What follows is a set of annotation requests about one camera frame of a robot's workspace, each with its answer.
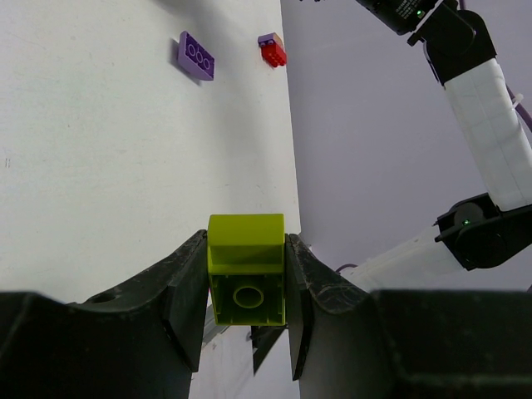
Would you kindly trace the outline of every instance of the gray floor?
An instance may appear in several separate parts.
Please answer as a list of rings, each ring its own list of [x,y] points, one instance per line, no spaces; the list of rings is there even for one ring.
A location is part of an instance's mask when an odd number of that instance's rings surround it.
[[[427,65],[353,0],[282,0],[303,237],[331,267],[361,263],[485,192]],[[532,2],[470,0],[510,87],[532,111]],[[504,267],[442,279],[448,288],[523,289],[524,251]]]

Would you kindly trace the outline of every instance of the green block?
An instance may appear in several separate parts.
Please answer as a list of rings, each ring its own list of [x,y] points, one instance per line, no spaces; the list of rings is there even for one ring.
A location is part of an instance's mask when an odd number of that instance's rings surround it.
[[[284,325],[284,216],[213,214],[207,262],[221,325]]]

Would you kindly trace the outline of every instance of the white table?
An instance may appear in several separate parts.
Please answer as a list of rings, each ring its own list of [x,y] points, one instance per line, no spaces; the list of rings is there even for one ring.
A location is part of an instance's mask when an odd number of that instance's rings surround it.
[[[179,247],[211,214],[299,232],[288,86],[264,0],[0,0],[0,290],[81,302]],[[198,85],[169,63],[189,31]]]

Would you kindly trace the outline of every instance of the red lego brick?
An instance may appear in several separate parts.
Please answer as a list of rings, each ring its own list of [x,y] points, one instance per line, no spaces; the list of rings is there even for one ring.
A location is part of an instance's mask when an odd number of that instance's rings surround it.
[[[272,67],[285,66],[287,57],[284,49],[276,42],[260,47],[263,59]]]

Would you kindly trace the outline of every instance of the purple and red block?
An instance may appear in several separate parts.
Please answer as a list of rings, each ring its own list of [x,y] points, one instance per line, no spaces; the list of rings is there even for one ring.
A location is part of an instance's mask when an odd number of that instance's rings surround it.
[[[214,57],[187,31],[180,35],[177,63],[190,75],[201,81],[214,80]]]
[[[286,52],[284,51],[283,40],[277,33],[259,36],[260,51],[263,59],[273,68],[286,65]]]

